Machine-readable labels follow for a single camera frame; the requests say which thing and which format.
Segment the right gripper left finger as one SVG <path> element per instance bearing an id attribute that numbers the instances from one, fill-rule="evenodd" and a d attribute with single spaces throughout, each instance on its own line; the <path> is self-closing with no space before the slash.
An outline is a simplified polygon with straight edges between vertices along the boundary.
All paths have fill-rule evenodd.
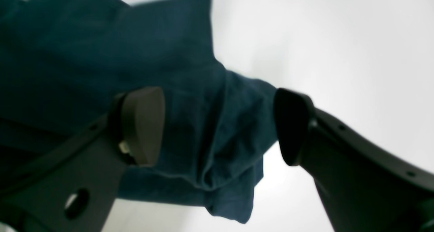
<path id="1" fill-rule="evenodd" d="M 57 149 L 5 174 L 1 223 L 17 232 L 99 232 L 131 166 L 158 161 L 165 122 L 161 87 L 115 97 Z"/>

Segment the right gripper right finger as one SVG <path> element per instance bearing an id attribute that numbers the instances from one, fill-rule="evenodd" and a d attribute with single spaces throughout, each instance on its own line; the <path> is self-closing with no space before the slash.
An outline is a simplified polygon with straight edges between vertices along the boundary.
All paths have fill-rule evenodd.
<path id="1" fill-rule="evenodd" d="M 313 177 L 335 232 L 433 231 L 433 174 L 371 143 L 305 94 L 278 89 L 273 113 L 283 160 Z"/>

